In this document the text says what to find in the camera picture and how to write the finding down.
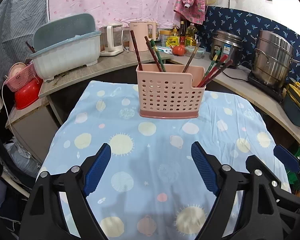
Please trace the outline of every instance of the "hanging pink cloth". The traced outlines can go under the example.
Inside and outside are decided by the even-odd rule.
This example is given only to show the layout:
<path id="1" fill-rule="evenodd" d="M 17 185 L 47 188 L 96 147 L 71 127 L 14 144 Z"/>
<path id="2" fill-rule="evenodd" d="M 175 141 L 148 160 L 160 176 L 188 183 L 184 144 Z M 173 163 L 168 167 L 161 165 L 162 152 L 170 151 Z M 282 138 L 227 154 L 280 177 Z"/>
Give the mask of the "hanging pink cloth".
<path id="1" fill-rule="evenodd" d="M 192 23 L 202 24 L 205 16 L 205 0 L 177 0 L 173 10 Z"/>

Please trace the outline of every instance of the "table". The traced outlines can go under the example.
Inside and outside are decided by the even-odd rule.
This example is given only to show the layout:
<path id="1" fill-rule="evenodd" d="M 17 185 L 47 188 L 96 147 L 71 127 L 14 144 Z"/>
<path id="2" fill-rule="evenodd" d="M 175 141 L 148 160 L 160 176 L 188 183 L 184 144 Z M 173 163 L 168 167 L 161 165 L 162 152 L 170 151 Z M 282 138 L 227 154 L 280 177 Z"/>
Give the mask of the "table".
<path id="1" fill-rule="evenodd" d="M 189 57 L 183 56 L 173 56 L 172 59 L 169 59 L 170 62 L 175 64 L 186 64 Z M 202 67 L 209 67 L 211 60 L 209 59 L 209 53 L 204 54 L 204 58 L 201 59 L 193 59 L 191 62 L 192 66 L 202 66 Z M 248 68 L 243 66 L 239 66 L 238 69 L 226 69 L 225 73 L 234 78 L 240 78 L 247 80 L 247 76 L 250 73 Z M 258 88 L 254 87 L 250 83 L 233 80 L 228 78 L 224 74 L 218 75 L 215 79 L 215 82 L 218 84 L 228 88 L 229 90 L 233 91 L 234 93 L 242 96 L 243 98 L 247 99 L 250 103 L 257 106 L 259 109 L 264 111 L 270 117 L 272 117 L 277 123 L 279 123 L 290 135 L 295 138 L 300 144 L 300 127 L 294 125 L 288 116 L 286 115 L 285 111 L 282 107 L 276 102 L 274 99 L 269 97 L 263 91 L 259 90 Z"/>
<path id="2" fill-rule="evenodd" d="M 64 173 L 108 143 L 110 161 L 87 202 L 109 239 L 196 238 L 216 197 L 193 161 L 195 141 L 236 171 L 246 172 L 247 157 L 256 155 L 290 190 L 285 168 L 273 155 L 275 142 L 252 105 L 238 95 L 207 90 L 201 101 L 198 118 L 143 118 L 137 85 L 91 81 L 55 134 L 40 172 Z M 70 233 L 79 236 L 66 194 L 60 198 Z M 241 200 L 238 191 L 224 235 L 236 224 Z"/>
<path id="3" fill-rule="evenodd" d="M 149 51 L 139 54 L 141 63 L 154 61 Z M 162 52 L 160 55 L 162 60 L 172 57 Z M 95 65 L 75 68 L 60 74 L 51 82 L 44 82 L 39 98 L 47 97 L 56 118 L 63 124 L 91 80 L 137 84 L 137 65 L 134 52 L 123 51 L 114 57 L 99 57 Z"/>

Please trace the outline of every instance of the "tomato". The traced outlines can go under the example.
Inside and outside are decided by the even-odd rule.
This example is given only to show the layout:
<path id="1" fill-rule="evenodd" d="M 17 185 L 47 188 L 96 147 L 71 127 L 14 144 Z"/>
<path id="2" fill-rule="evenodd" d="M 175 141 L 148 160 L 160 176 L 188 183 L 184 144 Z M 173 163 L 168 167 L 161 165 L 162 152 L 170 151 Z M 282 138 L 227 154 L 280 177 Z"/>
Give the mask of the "tomato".
<path id="1" fill-rule="evenodd" d="M 185 54 L 185 46 L 179 45 L 179 46 L 173 47 L 172 54 L 177 55 L 177 56 L 183 56 Z"/>

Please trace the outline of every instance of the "dark green container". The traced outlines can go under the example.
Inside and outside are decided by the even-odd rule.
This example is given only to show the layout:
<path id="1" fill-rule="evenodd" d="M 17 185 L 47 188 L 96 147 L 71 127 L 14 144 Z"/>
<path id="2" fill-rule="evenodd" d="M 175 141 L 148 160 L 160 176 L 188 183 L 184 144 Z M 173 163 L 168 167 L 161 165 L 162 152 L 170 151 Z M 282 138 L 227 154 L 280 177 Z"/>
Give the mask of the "dark green container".
<path id="1" fill-rule="evenodd" d="M 296 125 L 300 126 L 300 108 L 292 101 L 290 95 L 287 93 L 283 101 L 283 109 L 289 117 L 290 121 Z"/>

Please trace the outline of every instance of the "green chopstick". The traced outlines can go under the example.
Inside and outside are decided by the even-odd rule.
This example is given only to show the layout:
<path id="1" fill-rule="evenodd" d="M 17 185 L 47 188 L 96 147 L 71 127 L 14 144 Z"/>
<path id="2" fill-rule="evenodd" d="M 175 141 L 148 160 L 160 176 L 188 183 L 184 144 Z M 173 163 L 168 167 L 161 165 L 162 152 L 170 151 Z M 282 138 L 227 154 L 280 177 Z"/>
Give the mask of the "green chopstick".
<path id="1" fill-rule="evenodd" d="M 154 43 L 154 40 L 151 39 L 150 42 L 151 42 L 151 46 L 153 47 L 155 53 L 157 54 L 158 61 L 159 61 L 160 65 L 161 65 L 161 67 L 162 67 L 162 69 L 163 69 L 163 72 L 166 72 L 166 69 L 164 68 L 164 65 L 163 65 L 163 62 L 162 62 L 160 53 L 159 53 L 159 51 L 158 51 L 158 48 L 157 48 L 156 44 Z"/>
<path id="2" fill-rule="evenodd" d="M 208 70 L 206 71 L 206 73 L 204 74 L 204 76 L 207 76 L 211 70 L 211 68 L 213 67 L 213 65 L 215 64 L 215 62 L 217 61 L 217 58 L 219 56 L 220 50 L 217 50 L 213 60 L 211 61 L 210 66 L 208 67 Z"/>

